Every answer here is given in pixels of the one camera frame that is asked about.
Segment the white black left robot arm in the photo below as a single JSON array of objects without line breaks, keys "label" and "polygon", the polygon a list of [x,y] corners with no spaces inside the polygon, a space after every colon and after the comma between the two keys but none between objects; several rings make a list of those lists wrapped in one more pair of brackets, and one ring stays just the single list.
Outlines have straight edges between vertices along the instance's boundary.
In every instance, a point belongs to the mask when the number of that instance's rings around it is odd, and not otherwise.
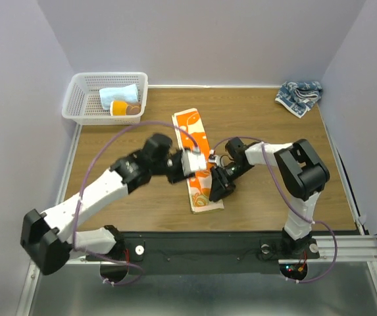
[{"label": "white black left robot arm", "polygon": [[76,228],[112,202],[148,184],[153,176],[165,176],[171,184],[192,177],[189,162],[197,153],[187,147],[171,153],[171,146],[168,136],[153,134],[141,149],[119,158],[82,194],[42,212],[27,212],[20,245],[42,274],[57,272],[73,254],[98,253],[108,259],[120,259],[126,245],[113,225],[85,232]]}]

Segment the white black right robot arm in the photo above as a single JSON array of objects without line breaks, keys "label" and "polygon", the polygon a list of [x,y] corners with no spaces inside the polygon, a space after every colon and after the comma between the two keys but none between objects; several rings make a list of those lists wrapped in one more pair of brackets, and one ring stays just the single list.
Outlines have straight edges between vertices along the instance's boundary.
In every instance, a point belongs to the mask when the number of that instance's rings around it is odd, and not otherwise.
[{"label": "white black right robot arm", "polygon": [[[225,141],[225,150],[232,162],[224,166],[215,155],[215,150],[211,150],[209,161],[213,166],[210,169],[212,182],[209,200],[216,202],[232,194],[236,189],[235,180],[255,165],[267,166],[289,209],[282,229],[280,249],[288,257],[306,251],[311,241],[316,202],[330,180],[328,168],[312,145],[305,139],[286,144],[268,144],[258,139],[245,144],[239,137]],[[284,194],[277,182],[274,167],[278,168],[289,196]]]}]

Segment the orange white fox towel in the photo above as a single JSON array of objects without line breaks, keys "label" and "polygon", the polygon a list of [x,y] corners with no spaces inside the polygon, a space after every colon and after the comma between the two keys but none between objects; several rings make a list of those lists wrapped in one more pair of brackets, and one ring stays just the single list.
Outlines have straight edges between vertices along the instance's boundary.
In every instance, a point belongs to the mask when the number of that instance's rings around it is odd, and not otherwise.
[{"label": "orange white fox towel", "polygon": [[[172,123],[185,130],[195,139],[201,153],[208,160],[210,153],[214,153],[214,151],[209,146],[199,111],[196,108],[191,108],[174,113],[172,115]],[[189,203],[194,214],[224,209],[224,203],[221,199],[217,202],[209,200],[212,184],[210,168],[212,165],[207,163],[206,171],[197,172],[195,177],[187,180]]]}]

